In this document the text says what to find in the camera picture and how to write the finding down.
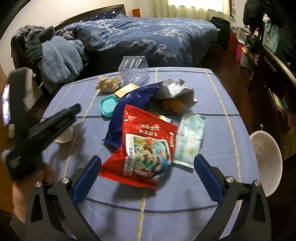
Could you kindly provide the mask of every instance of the pillow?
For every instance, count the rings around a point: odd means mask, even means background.
[[[128,18],[128,16],[126,16],[126,15],[123,14],[123,13],[119,13],[115,18],[116,18],[116,19],[117,19],[117,18]]]
[[[84,19],[80,22],[97,21],[97,20],[101,20],[101,19],[115,18],[120,13],[121,13],[121,9],[117,8],[117,9],[107,11],[107,12],[100,12],[97,16],[92,17],[92,18],[88,18],[88,19]]]

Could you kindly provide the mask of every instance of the soap dish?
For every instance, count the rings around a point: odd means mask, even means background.
[[[101,113],[105,117],[111,117],[115,106],[118,103],[118,99],[115,95],[109,95],[100,101]]]

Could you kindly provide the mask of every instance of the bed headboard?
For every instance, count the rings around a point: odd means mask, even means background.
[[[57,31],[57,30],[65,27],[65,26],[67,26],[67,25],[69,25],[71,23],[76,23],[76,22],[79,22],[79,21],[84,20],[84,19],[93,18],[93,17],[97,16],[100,12],[107,12],[107,11],[112,11],[112,10],[115,10],[115,9],[120,9],[121,13],[123,13],[123,14],[126,13],[123,4],[109,6],[109,7],[102,7],[102,8],[98,8],[98,9],[95,9],[95,10],[84,12],[82,14],[79,14],[77,16],[69,18],[69,19],[61,22],[60,24],[57,24],[56,26],[54,26],[54,29],[55,29],[55,31]]]

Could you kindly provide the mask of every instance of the window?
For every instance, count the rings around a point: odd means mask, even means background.
[[[168,0],[170,5],[175,5],[176,7],[195,7],[196,10],[200,8],[203,8],[204,10],[212,9],[217,12],[223,12],[224,1],[225,0]]]

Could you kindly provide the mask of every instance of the blue gripper pad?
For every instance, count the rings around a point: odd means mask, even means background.
[[[102,162],[98,156],[94,156],[90,163],[88,163],[86,170],[82,173],[81,177],[73,187],[72,201],[74,205],[83,202],[86,198],[89,190],[101,171],[101,166]]]
[[[200,177],[207,193],[212,201],[218,204],[223,201],[222,187],[217,178],[211,172],[209,166],[204,162],[202,155],[197,155],[194,158],[194,169]]]

